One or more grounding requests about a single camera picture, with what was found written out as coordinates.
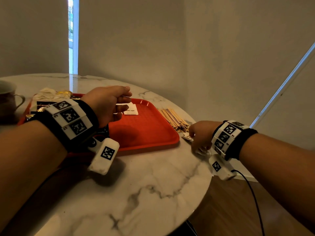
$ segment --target mug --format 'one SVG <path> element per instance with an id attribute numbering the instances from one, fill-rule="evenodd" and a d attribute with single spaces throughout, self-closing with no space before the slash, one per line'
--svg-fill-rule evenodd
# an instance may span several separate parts
<path id="1" fill-rule="evenodd" d="M 15 94 L 14 83 L 0 80 L 0 123 L 12 123 L 16 121 L 15 110 L 25 102 L 23 95 Z M 19 96 L 22 102 L 17 106 L 15 96 Z"/>

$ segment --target wooden floor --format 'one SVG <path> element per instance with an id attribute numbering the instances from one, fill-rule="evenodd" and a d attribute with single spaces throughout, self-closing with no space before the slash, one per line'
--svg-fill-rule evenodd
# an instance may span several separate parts
<path id="1" fill-rule="evenodd" d="M 250 184 L 258 201 L 266 235 L 313 235 L 259 183 Z M 222 181 L 214 176 L 204 199 L 189 220 L 199 236 L 262 235 L 254 198 L 244 180 Z"/>

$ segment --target cup handle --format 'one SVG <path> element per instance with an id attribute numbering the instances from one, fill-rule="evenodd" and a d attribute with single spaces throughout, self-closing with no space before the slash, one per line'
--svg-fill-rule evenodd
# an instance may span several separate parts
<path id="1" fill-rule="evenodd" d="M 18 94 L 15 94 L 14 96 L 19 96 L 22 99 L 22 102 L 16 107 L 18 108 L 25 102 L 25 97 L 23 95 L 18 95 Z"/>

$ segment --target plastic tray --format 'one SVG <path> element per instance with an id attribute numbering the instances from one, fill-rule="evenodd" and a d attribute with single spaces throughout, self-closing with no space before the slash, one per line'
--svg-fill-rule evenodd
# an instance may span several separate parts
<path id="1" fill-rule="evenodd" d="M 76 97 L 83 94 L 74 93 Z M 119 151 L 136 150 L 141 148 L 173 147 L 179 142 L 179 134 L 172 128 L 156 107 L 147 100 L 132 98 L 139 115 L 122 115 L 122 119 L 109 123 L 110 138 L 119 142 Z M 18 125 L 25 122 L 31 103 L 27 106 Z M 69 153 L 68 156 L 82 156 L 86 153 Z"/>

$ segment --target marble table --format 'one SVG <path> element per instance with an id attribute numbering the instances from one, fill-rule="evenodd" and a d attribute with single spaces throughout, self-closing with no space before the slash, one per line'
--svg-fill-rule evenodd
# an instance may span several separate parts
<path id="1" fill-rule="evenodd" d="M 15 83 L 16 93 L 26 97 L 17 114 L 44 87 L 87 93 L 98 86 L 129 85 L 133 98 L 146 99 L 157 108 L 172 107 L 194 123 L 162 96 L 117 80 L 69 74 L 1 79 Z M 0 126 L 0 131 L 10 127 Z M 69 167 L 50 178 L 1 235 L 167 235 L 198 207 L 212 178 L 210 169 L 207 159 L 193 155 L 182 138 L 173 149 L 117 157 L 104 179 L 87 177 L 84 165 Z"/>

